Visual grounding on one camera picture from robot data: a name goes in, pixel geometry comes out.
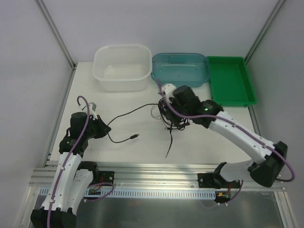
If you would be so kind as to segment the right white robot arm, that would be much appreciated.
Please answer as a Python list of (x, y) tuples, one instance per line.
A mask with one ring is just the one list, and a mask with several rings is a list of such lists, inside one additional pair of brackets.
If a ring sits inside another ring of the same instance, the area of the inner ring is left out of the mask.
[(220, 189), (233, 181), (253, 180), (270, 188), (278, 179), (286, 162), (288, 147), (285, 143), (271, 142), (247, 130), (221, 105), (213, 100), (201, 101), (186, 85), (165, 84), (160, 88), (160, 95), (165, 102), (168, 120), (192, 120), (222, 135), (250, 157), (248, 161), (220, 163), (213, 173), (203, 178), (205, 185)]

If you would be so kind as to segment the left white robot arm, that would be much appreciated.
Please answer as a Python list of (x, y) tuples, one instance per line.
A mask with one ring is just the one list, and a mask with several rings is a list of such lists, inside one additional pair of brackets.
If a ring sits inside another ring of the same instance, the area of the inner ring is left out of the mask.
[(95, 112), (77, 112), (59, 144), (59, 161), (49, 192), (30, 220), (36, 228), (74, 228), (76, 213), (85, 190), (100, 179), (98, 165), (84, 161), (90, 139), (105, 137), (111, 128)]

